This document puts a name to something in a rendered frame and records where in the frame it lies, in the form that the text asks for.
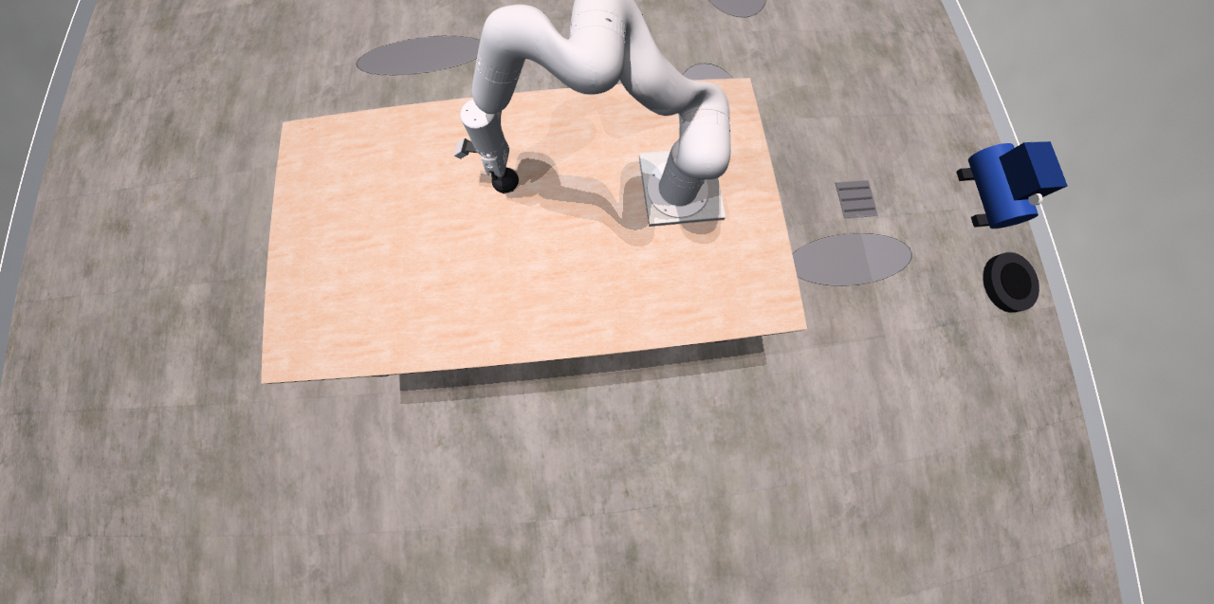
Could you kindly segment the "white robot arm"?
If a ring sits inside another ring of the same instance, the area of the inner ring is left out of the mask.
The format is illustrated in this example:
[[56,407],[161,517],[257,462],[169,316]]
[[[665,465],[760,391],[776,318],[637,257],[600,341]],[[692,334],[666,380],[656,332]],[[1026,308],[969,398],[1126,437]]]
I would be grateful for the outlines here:
[[503,153],[503,110],[520,82],[524,59],[543,65],[582,95],[607,93],[622,78],[626,93],[647,110],[660,116],[681,112],[679,139],[666,164],[649,175],[647,190],[656,210],[666,216],[693,216],[707,203],[707,180],[724,176],[731,160],[731,116],[724,89],[687,80],[677,72],[656,47],[635,0],[574,0],[568,39],[532,5],[506,5],[489,15],[473,65],[473,99],[460,113],[471,139],[459,141],[452,156]]

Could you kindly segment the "black dome-shaped bell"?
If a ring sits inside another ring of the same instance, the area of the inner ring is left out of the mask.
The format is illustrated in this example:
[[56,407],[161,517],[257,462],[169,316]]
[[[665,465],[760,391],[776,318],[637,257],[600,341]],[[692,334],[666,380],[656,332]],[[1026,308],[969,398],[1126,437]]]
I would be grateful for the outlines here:
[[498,177],[498,180],[490,180],[490,186],[503,193],[514,190],[520,186],[520,173],[516,173],[514,169],[507,169],[507,175]]

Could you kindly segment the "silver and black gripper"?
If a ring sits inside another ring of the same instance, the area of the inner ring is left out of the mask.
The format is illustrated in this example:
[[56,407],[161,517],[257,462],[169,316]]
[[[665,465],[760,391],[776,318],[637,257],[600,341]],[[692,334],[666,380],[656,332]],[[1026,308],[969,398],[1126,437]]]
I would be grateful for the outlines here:
[[510,155],[510,146],[507,146],[507,141],[505,139],[505,148],[501,154],[492,158],[481,156],[483,169],[486,169],[486,173],[490,175],[490,180],[498,180],[498,177],[507,173],[507,155]]

